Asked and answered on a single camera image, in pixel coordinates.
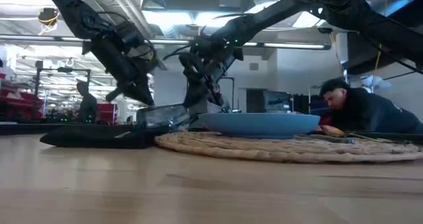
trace black jacket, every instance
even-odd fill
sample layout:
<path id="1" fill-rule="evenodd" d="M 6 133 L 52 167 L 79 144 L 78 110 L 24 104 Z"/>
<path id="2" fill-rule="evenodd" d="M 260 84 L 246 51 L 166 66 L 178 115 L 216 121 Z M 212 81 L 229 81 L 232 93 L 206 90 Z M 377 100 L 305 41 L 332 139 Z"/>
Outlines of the black jacket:
<path id="1" fill-rule="evenodd" d="M 98 115 L 98 104 L 97 99 L 87 94 L 82 98 L 81 106 L 79 107 L 79 119 L 82 122 L 95 122 Z"/>
<path id="2" fill-rule="evenodd" d="M 344 108 L 334 112 L 331 125 L 344 131 L 423 133 L 414 114 L 364 89 L 348 89 Z"/>

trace black fabric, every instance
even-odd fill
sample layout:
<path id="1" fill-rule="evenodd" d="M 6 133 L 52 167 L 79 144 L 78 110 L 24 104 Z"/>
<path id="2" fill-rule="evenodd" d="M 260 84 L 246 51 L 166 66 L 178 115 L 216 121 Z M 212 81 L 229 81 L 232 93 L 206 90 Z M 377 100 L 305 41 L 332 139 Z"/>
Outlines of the black fabric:
<path id="1" fill-rule="evenodd" d="M 411 112 L 364 89 L 348 89 L 342 111 L 334 111 L 332 126 L 344 131 L 422 133 L 423 124 Z"/>
<path id="2" fill-rule="evenodd" d="M 91 95 L 86 94 L 82 98 L 81 106 L 79 107 L 78 117 L 82 122 L 95 122 L 98 115 L 97 99 Z"/>
<path id="3" fill-rule="evenodd" d="M 51 131 L 40 141 L 56 147 L 146 149 L 154 146 L 154 137 L 167 132 L 168 127 L 143 130 L 133 126 L 81 125 Z"/>

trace woven placemat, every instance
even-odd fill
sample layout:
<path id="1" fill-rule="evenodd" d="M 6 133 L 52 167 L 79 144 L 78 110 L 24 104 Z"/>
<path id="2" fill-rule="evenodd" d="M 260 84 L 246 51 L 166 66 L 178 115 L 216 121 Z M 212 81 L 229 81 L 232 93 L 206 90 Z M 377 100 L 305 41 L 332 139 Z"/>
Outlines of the woven placemat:
<path id="1" fill-rule="evenodd" d="M 158 136 L 155 141 L 159 147 L 182 153 L 257 161 L 384 163 L 423 158 L 420 148 L 415 145 L 364 139 L 357 139 L 352 145 L 320 139 L 247 139 L 214 132 L 179 132 Z"/>

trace wooden table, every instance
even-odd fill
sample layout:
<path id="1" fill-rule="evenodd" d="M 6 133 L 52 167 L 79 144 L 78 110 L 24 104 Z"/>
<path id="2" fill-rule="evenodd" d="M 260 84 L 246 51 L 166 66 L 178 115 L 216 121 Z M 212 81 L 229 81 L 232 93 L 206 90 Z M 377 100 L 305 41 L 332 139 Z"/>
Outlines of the wooden table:
<path id="1" fill-rule="evenodd" d="M 421 223 L 423 163 L 296 165 L 0 137 L 1 224 Z"/>

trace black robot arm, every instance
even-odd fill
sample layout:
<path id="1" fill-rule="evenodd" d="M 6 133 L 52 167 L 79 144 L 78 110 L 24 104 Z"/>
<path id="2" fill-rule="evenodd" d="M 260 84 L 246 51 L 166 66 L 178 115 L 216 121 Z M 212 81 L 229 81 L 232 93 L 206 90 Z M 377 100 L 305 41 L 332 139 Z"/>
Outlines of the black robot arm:
<path id="1" fill-rule="evenodd" d="M 184 105 L 196 104 L 205 94 L 214 95 L 215 84 L 235 59 L 243 59 L 242 45 L 261 30 L 301 11 L 423 63 L 423 35 L 376 13 L 365 0 L 281 0 L 258 13 L 230 20 L 211 36 L 197 37 L 190 53 L 179 56 L 190 84 Z"/>
<path id="2" fill-rule="evenodd" d="M 92 52 L 117 80 L 116 90 L 106 99 L 111 101 L 123 93 L 153 105 L 147 74 L 155 65 L 151 61 L 128 56 L 132 48 L 139 46 L 149 46 L 154 50 L 135 25 L 126 21 L 114 26 L 81 0 L 52 1 L 72 33 L 78 38 L 90 40 L 83 43 L 83 54 Z"/>

